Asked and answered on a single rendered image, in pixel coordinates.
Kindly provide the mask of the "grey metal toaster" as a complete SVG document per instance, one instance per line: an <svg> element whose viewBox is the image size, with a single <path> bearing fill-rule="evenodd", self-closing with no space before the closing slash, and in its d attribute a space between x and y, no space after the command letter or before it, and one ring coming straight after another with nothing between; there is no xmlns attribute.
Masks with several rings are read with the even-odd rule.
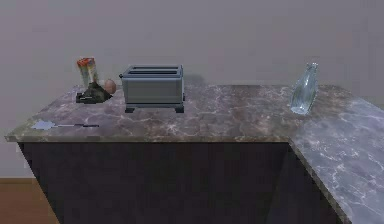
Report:
<svg viewBox="0 0 384 224"><path fill-rule="evenodd" d="M184 112L182 65L131 65L119 75L126 113L136 108L174 108Z"/></svg>

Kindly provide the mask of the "red topped glass shaker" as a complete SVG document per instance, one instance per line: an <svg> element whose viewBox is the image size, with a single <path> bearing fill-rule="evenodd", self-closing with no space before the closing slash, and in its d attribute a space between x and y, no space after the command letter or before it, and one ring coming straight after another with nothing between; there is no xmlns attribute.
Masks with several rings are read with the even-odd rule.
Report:
<svg viewBox="0 0 384 224"><path fill-rule="evenodd" d="M87 88L91 83L98 82L99 77L93 57L81 58L77 61L84 87Z"/></svg>

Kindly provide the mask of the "brown egg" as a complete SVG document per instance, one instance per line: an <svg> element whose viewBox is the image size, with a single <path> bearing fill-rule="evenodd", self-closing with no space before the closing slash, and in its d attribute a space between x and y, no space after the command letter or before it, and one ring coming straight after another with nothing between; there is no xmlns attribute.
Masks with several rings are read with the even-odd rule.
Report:
<svg viewBox="0 0 384 224"><path fill-rule="evenodd" d="M104 89L109 93L109 94L114 94L117 90L117 85L116 83L111 80L107 79L104 83Z"/></svg>

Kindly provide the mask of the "clear glass bottle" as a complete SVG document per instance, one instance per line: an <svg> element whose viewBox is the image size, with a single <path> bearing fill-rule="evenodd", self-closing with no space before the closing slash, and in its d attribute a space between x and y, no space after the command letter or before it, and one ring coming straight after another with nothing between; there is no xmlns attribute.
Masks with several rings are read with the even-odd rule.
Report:
<svg viewBox="0 0 384 224"><path fill-rule="evenodd" d="M307 115L315 101L317 94L317 70L318 64L308 63L300 79L294 86L290 109L300 115Z"/></svg>

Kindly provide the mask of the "dark green lumpy object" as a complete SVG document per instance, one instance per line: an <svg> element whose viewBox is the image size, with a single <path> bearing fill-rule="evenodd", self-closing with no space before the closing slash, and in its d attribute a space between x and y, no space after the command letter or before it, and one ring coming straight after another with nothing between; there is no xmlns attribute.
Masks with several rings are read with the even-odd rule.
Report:
<svg viewBox="0 0 384 224"><path fill-rule="evenodd" d="M103 103L112 97L98 83L92 82L83 93L76 94L76 102L84 104Z"/></svg>

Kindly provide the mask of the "dark marble topped kitchen counter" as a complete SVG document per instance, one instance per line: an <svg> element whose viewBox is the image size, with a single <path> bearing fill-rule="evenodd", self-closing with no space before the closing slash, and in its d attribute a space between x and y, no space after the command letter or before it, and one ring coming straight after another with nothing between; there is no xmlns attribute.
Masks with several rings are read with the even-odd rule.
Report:
<svg viewBox="0 0 384 224"><path fill-rule="evenodd" d="M183 113L66 93L7 135L59 224L384 224L384 111L333 85L190 84Z"/></svg>

